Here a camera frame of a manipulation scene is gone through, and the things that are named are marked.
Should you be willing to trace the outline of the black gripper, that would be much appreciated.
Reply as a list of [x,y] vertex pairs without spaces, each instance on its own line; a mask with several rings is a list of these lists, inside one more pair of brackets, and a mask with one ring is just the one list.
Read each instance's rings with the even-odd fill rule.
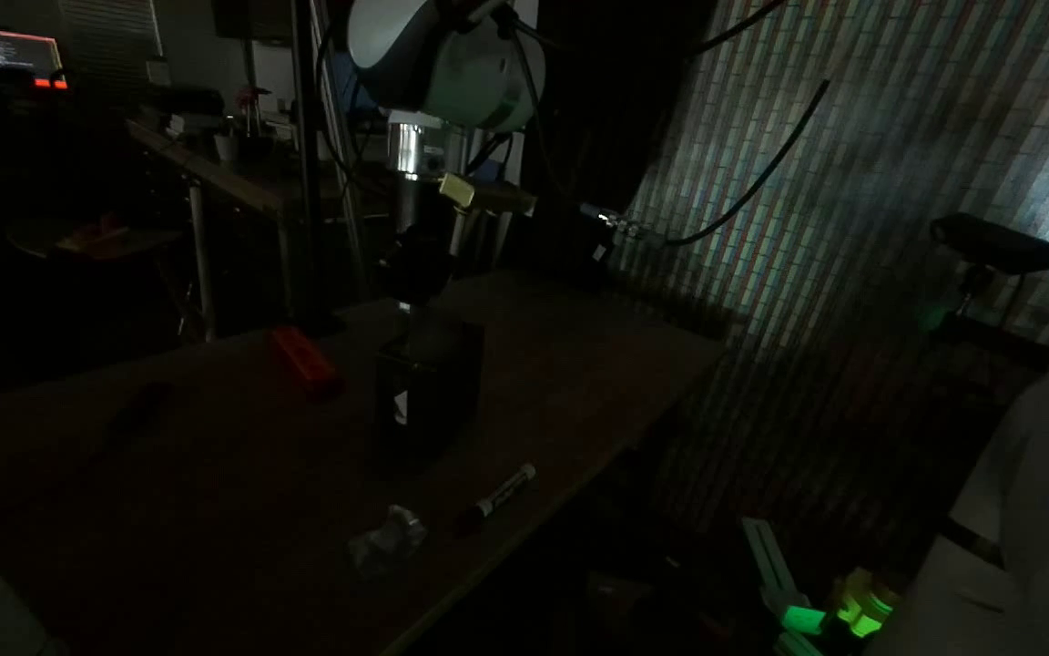
[[390,113],[395,214],[398,238],[388,257],[390,297],[427,305],[447,282],[451,200],[442,195],[446,175],[463,173],[466,134],[433,113]]

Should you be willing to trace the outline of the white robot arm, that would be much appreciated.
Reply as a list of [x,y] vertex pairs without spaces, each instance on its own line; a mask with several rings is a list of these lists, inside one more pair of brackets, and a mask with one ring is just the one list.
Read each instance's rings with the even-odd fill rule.
[[523,42],[510,0],[353,0],[345,55],[390,126],[398,238],[383,274],[398,303],[427,305],[447,285],[463,214],[486,203],[463,147],[530,129],[547,55]]

